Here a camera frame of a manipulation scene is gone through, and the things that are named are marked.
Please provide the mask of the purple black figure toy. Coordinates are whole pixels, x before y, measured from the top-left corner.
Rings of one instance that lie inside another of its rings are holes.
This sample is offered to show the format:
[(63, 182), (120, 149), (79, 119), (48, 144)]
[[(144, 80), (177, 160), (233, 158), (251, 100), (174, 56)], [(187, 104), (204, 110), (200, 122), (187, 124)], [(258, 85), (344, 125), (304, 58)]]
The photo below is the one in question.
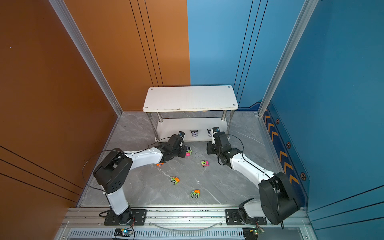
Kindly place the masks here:
[(199, 133), (198, 130), (191, 130), (191, 134), (192, 134), (193, 138), (197, 138), (198, 137), (198, 133)]

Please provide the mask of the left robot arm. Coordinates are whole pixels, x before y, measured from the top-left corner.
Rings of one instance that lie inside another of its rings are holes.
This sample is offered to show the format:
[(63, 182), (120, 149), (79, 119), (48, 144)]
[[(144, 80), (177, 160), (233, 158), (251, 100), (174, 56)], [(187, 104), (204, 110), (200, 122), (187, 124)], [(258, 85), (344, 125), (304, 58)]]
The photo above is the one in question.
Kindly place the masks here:
[(131, 206), (123, 190), (130, 170), (146, 165), (164, 164), (175, 157), (184, 158), (187, 153), (184, 136), (184, 132), (179, 132), (170, 136), (167, 142), (138, 152), (124, 152), (115, 148), (95, 168), (93, 175), (110, 205), (108, 213), (118, 225), (133, 223)]

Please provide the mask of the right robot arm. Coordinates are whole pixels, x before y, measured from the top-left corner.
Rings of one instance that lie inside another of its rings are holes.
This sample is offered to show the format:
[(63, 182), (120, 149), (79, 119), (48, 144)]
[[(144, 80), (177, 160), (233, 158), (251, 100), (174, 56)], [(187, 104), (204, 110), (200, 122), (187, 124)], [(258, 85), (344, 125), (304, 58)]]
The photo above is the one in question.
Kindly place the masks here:
[(220, 128), (211, 129), (212, 141), (207, 143), (207, 154), (216, 155), (221, 166), (228, 166), (241, 173), (259, 190), (260, 199), (251, 198), (238, 206), (238, 218), (244, 225), (266, 218), (273, 225), (284, 227), (284, 220), (301, 209), (301, 201), (287, 175), (274, 173), (253, 161), (243, 151), (233, 148), (228, 136)]

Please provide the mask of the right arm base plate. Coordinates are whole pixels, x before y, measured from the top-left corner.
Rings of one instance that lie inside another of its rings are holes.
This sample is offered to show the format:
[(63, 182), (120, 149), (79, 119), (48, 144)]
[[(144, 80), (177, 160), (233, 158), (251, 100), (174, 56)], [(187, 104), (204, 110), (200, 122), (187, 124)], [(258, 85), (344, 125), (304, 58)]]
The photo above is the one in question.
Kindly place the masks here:
[(245, 212), (239, 209), (226, 209), (226, 224), (228, 226), (248, 225), (248, 226), (266, 226), (267, 219), (265, 217), (248, 218)]

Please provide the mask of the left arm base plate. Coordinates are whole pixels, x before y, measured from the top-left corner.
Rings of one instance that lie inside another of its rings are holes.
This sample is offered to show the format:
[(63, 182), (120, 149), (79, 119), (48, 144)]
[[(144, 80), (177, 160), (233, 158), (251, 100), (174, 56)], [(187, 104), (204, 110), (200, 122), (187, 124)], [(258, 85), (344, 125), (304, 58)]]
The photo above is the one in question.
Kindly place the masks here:
[(104, 221), (105, 226), (143, 226), (146, 221), (147, 210), (128, 209), (119, 216), (112, 210), (108, 210), (106, 214)]

